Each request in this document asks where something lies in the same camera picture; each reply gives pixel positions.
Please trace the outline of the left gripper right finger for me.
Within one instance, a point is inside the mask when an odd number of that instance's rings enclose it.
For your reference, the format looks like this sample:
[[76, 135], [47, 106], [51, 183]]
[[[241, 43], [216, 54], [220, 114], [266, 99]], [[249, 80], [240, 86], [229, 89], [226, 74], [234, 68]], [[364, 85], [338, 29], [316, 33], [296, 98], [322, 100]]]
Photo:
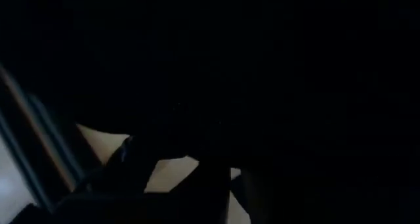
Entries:
[[230, 168], [200, 163], [170, 194], [185, 224], [226, 224]]

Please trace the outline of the black metal table frame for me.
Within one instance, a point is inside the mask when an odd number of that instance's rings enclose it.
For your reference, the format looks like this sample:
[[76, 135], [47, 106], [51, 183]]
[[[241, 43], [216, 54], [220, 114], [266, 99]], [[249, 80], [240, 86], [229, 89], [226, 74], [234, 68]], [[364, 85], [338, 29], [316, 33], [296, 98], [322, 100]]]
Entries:
[[71, 120], [25, 92], [0, 66], [0, 135], [37, 205], [53, 211], [74, 192], [91, 192], [101, 162]]

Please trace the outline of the black backpack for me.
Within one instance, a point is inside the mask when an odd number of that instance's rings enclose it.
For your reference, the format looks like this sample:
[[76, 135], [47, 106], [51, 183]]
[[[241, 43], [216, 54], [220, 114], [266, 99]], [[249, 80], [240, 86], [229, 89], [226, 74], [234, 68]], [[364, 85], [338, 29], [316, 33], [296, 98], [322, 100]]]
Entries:
[[420, 224], [420, 0], [0, 0], [77, 123], [238, 166], [254, 220]]

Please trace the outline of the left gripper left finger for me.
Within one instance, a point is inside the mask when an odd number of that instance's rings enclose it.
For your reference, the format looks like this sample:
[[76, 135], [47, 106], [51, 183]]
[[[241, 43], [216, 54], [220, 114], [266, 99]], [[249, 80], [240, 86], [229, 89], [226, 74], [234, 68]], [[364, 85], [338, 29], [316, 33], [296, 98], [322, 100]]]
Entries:
[[101, 168], [76, 186], [76, 192], [142, 194], [158, 162], [153, 141], [138, 136], [126, 138]]

